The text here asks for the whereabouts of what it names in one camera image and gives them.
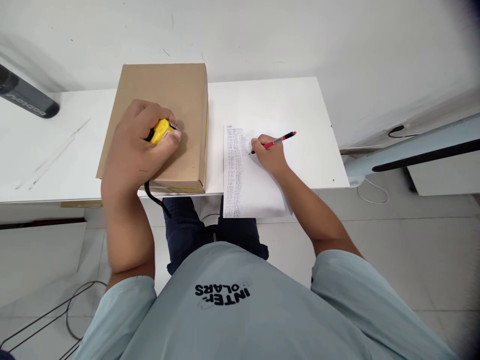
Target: white desk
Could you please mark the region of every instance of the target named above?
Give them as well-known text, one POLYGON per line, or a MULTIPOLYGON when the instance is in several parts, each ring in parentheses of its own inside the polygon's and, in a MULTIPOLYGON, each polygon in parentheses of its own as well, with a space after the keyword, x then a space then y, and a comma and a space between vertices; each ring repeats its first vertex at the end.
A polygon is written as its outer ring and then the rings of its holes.
MULTIPOLYGON (((51 119, 0 99, 0 203, 99 199, 95 175, 115 94, 54 94, 60 112, 51 119)), ((312 189, 349 187, 316 77, 209 83, 208 95, 205 195, 223 193, 224 124, 297 131, 285 146, 298 176, 312 189)))

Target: water bottle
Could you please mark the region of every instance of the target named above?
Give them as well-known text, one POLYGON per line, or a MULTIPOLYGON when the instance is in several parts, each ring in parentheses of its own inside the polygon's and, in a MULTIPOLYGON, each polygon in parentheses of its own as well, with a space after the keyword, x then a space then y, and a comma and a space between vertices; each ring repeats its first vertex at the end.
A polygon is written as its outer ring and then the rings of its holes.
POLYGON ((60 105, 0 65, 0 97, 44 119, 57 115, 60 105))

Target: white paper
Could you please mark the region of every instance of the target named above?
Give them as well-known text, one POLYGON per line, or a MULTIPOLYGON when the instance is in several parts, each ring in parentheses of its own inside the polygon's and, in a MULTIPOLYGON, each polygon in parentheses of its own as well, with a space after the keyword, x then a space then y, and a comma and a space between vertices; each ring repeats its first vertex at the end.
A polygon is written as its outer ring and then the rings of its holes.
POLYGON ((223 217, 281 218, 291 215, 284 194, 252 150, 262 132, 226 125, 223 135, 223 217))

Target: cardboard box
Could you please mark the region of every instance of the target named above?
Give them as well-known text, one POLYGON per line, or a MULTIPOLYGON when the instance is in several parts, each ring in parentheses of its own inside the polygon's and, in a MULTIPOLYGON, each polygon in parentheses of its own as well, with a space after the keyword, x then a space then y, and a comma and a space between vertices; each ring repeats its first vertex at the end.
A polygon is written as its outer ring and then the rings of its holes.
POLYGON ((123 65, 96 177, 101 179, 115 127, 132 100, 169 108, 182 132, 180 146, 151 179, 160 193, 205 193, 207 166, 207 68, 196 64, 123 65))

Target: yellow tape measure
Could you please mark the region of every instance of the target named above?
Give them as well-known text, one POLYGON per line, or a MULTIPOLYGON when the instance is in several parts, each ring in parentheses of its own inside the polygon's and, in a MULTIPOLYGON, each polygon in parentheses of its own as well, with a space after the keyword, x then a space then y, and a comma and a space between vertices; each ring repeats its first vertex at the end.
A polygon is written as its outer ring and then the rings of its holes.
POLYGON ((145 140, 154 145, 157 145, 160 140, 165 137, 167 132, 178 129, 179 128, 176 125, 172 124, 167 119, 161 119, 160 121, 158 121, 154 128, 150 129, 150 133, 145 140))

